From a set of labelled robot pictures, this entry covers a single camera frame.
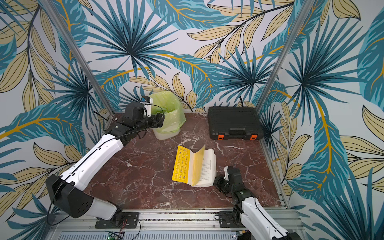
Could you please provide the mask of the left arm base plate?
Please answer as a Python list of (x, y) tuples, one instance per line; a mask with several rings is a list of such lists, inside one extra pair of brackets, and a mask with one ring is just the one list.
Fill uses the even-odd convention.
[(121, 212), (111, 220), (97, 218), (96, 229), (135, 229), (138, 224), (139, 212)]

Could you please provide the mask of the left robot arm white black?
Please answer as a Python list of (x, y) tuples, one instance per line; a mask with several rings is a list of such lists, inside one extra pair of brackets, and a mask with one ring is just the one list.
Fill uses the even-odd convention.
[(153, 99), (143, 97), (140, 102), (129, 103), (125, 113), (110, 124), (98, 143), (77, 163), (59, 176), (47, 178), (46, 186), (51, 204), (72, 218), (91, 216), (118, 227), (122, 224), (122, 209), (84, 192), (95, 174), (117, 152), (140, 132), (160, 128), (164, 112), (151, 113)]

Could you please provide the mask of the yellow cover book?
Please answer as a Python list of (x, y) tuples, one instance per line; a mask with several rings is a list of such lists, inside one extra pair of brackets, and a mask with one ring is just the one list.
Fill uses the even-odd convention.
[(202, 147), (194, 153), (178, 146), (172, 180), (192, 187), (211, 187), (217, 176), (216, 163), (213, 149)]

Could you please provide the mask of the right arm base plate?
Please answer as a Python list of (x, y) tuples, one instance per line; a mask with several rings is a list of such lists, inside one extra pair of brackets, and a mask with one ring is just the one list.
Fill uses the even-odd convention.
[(260, 219), (257, 216), (239, 211), (218, 212), (214, 218), (219, 221), (221, 228), (247, 228), (260, 223)]

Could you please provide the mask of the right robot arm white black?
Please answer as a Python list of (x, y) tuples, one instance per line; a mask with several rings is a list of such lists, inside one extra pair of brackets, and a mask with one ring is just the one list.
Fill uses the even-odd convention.
[(219, 212), (215, 219), (221, 228), (246, 228), (250, 239), (299, 240), (297, 233), (290, 233), (279, 225), (262, 207), (256, 195), (245, 187), (239, 169), (225, 167), (225, 174), (215, 178), (214, 186), (234, 201), (231, 212)]

